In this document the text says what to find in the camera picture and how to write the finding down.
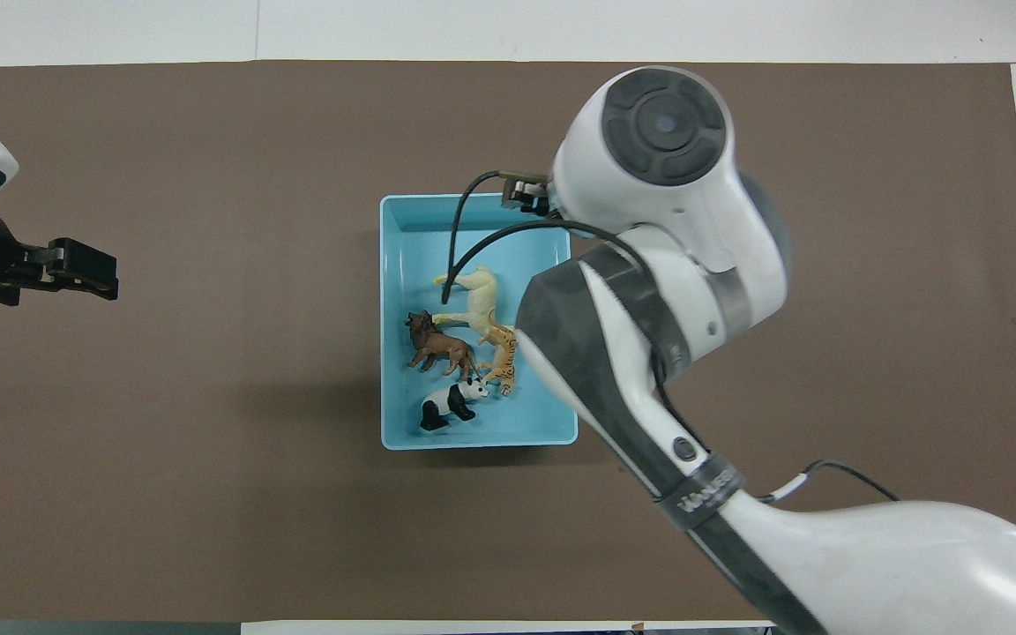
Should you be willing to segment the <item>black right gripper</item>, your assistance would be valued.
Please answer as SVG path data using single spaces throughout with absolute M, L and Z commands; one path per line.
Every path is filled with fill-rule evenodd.
M 500 205 L 504 209 L 520 209 L 522 213 L 536 214 L 542 218 L 552 216 L 549 201 L 551 177 L 518 170 L 501 170 L 504 180 Z

